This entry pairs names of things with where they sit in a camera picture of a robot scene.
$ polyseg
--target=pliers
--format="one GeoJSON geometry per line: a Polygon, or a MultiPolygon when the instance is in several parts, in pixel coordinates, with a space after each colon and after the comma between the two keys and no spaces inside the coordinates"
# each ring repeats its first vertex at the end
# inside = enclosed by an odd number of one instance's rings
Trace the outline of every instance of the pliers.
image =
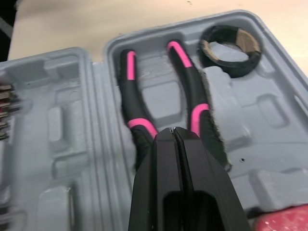
{"type": "MultiPolygon", "coordinates": [[[[167,53],[185,91],[187,101],[187,129],[201,138],[205,149],[226,170],[230,169],[223,142],[210,112],[209,98],[198,69],[179,40],[167,44],[167,53]]],[[[136,169],[148,153],[158,131],[138,89],[136,52],[124,50],[120,54],[119,88],[122,113],[137,147],[136,169]]]]}

